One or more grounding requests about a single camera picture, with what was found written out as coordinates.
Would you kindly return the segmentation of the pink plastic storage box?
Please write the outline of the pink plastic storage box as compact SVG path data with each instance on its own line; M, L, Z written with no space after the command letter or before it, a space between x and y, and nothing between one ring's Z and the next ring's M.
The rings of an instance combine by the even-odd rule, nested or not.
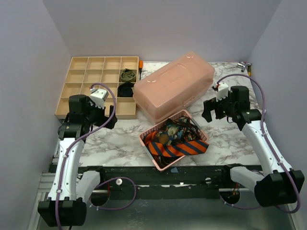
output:
M134 85L133 99L153 124L187 108L213 83L215 68L188 52Z

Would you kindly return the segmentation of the orange navy striped tie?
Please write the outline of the orange navy striped tie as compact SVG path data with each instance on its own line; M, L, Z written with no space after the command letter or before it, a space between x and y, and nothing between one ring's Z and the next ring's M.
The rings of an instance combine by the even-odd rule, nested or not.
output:
M143 142L146 148L152 155L164 156L168 158L181 157L181 156L192 156L203 154L209 147L209 144L204 140L191 140L176 145L162 144L155 141L156 131L149 133L143 138Z

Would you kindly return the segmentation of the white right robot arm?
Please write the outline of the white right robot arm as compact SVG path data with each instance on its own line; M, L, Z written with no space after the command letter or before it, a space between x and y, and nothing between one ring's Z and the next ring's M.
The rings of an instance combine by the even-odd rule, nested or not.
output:
M262 174L253 172L241 164L224 166L221 175L223 186L243 185L252 191L262 207L279 206L298 202L298 195L305 177L287 163L274 144L258 109L250 108L249 89L246 86L214 87L216 97L203 103L202 117L212 121L229 117L247 137L255 151Z

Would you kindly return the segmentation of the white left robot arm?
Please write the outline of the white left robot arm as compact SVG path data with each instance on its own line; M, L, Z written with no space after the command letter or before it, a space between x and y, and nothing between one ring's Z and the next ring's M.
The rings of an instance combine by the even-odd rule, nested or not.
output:
M106 90L97 90L90 96L69 97L69 112L58 128L59 159L52 187L45 201L38 204L38 213L50 227L81 226L87 214L87 201L94 189L106 185L106 177L99 170L88 170L77 179L79 161L86 138L94 132L93 126L113 129L117 118L113 105L105 115Z

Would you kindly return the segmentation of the rolled black tie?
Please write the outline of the rolled black tie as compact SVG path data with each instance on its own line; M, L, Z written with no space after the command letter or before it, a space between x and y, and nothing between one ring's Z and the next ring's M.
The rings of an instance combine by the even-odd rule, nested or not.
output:
M132 97L134 83L125 82L118 87L118 97Z

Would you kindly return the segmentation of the wooden compartment tray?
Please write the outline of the wooden compartment tray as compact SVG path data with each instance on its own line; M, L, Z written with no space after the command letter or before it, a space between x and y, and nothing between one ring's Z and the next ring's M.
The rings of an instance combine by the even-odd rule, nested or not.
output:
M69 97L76 94L90 96L90 87L103 88L106 85L116 97L116 117L135 119L136 103L131 95L123 96L118 87L124 84L122 73L129 69L135 77L132 84L139 81L139 57L72 57L62 88L55 116L64 119L69 112Z

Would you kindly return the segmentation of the silver socket tool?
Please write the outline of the silver socket tool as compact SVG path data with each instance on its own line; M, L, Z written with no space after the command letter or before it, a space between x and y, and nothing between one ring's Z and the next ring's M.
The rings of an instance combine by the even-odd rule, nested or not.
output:
M238 62L237 67L241 68L241 71L244 72L245 70L247 71L247 65L251 65L251 64L248 62L240 61Z

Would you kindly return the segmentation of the rolled green tie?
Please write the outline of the rolled green tie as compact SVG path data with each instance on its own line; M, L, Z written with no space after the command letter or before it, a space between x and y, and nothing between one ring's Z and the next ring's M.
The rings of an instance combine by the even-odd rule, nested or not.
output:
M119 75L120 82L136 82L137 70L135 69L122 69Z

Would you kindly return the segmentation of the yellow black tool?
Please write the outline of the yellow black tool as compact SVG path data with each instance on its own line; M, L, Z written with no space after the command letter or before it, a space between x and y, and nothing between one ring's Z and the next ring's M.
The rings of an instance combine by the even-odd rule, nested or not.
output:
M248 75L251 77L251 65L247 65Z

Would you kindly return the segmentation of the orange handled screwdriver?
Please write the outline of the orange handled screwdriver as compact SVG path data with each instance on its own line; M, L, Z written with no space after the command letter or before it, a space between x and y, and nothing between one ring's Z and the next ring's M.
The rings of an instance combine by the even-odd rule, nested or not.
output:
M142 69L143 69L143 61L142 60L140 60L139 61L139 80L141 80L142 79Z

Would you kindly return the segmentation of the black mounting rail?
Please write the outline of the black mounting rail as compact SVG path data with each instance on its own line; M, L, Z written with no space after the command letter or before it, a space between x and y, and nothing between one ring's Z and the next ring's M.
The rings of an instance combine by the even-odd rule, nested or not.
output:
M222 184L222 166L177 166L163 172L155 167L78 167L78 173L86 170L101 170L103 180L122 177L123 184L110 182L112 200L136 199L218 199L219 194L243 192L241 185Z

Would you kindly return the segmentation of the aluminium extrusion frame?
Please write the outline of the aluminium extrusion frame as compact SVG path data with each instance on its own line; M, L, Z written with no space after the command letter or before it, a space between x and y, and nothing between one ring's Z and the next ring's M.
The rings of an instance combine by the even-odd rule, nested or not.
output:
M40 226L40 215L37 211L38 204L40 201L44 201L52 187L52 183L55 177L55 171L57 168L59 158L59 140L56 143L54 154L51 158L51 162L47 172L43 172L40 177L38 184L37 194L35 197L34 206L32 208L30 220L28 223L27 230L37 230Z

